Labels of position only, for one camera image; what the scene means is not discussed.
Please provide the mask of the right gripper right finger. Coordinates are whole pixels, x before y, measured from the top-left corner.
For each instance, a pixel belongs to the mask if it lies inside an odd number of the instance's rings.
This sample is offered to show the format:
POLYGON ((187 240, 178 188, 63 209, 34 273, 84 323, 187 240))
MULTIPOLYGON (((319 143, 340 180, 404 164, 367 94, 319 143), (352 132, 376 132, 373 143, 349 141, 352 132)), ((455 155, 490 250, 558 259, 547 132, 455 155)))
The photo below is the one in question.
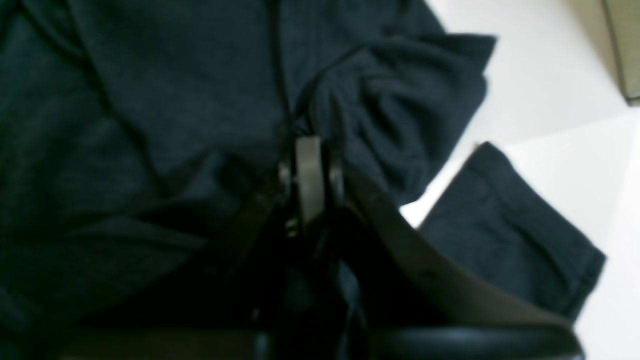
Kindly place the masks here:
POLYGON ((327 152, 327 263, 345 302, 330 360, 583 360, 564 319, 455 264, 340 154, 327 152))

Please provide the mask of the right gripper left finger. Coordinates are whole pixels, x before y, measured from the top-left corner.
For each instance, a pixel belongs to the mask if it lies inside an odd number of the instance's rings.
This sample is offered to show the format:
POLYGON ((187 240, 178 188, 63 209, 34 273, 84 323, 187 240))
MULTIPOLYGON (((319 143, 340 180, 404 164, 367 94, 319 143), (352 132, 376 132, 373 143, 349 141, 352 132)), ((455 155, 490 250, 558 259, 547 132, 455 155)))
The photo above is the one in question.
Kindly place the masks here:
POLYGON ((279 207, 294 207, 282 223, 285 234, 306 244, 323 223, 323 143, 320 137, 299 137, 278 175, 266 182, 231 221, 220 241, 199 256, 211 268, 199 289, 215 290, 222 303, 208 303, 197 313, 203 319, 220 311, 228 322, 210 321, 204 328, 79 329, 71 333, 58 360, 276 360, 278 332, 241 326, 266 314, 258 305, 272 292, 268 276, 274 251, 284 240, 269 221, 279 207))

